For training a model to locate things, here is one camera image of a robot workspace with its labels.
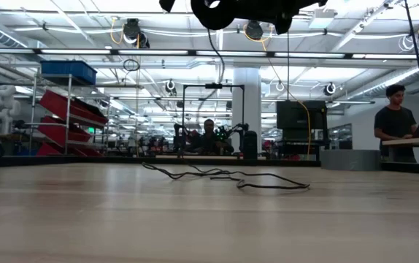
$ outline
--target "person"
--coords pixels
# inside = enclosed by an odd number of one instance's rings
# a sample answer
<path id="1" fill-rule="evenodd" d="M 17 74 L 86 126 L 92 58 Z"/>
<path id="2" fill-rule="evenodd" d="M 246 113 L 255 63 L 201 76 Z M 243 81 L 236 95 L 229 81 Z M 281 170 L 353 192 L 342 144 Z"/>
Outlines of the person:
<path id="1" fill-rule="evenodd" d="M 220 155 L 221 149 L 232 153 L 234 148 L 227 142 L 222 142 L 218 139 L 215 133 L 215 123 L 211 119 L 204 122 L 204 134 L 200 137 L 199 148 L 196 149 L 197 153 Z"/>
<path id="2" fill-rule="evenodd" d="M 389 148 L 383 145 L 386 140 L 410 139 L 417 129 L 412 112 L 402 107 L 404 91 L 402 85 L 390 85 L 386 88 L 386 96 L 390 104 L 375 115 L 374 135 L 380 139 L 380 150 L 384 160 L 389 160 Z M 412 147 L 394 148 L 393 161 L 415 163 Z"/>

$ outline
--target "white pillar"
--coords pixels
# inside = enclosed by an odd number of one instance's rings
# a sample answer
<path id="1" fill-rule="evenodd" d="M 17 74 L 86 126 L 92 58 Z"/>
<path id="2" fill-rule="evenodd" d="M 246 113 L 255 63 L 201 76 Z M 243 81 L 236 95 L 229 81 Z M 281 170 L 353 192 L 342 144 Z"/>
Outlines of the white pillar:
<path id="1" fill-rule="evenodd" d="M 233 85 L 245 85 L 244 122 L 258 136 L 261 152 L 261 79 L 259 68 L 234 68 Z M 232 126 L 242 122 L 242 89 L 232 88 Z M 239 151 L 239 134 L 232 136 L 232 147 Z"/>

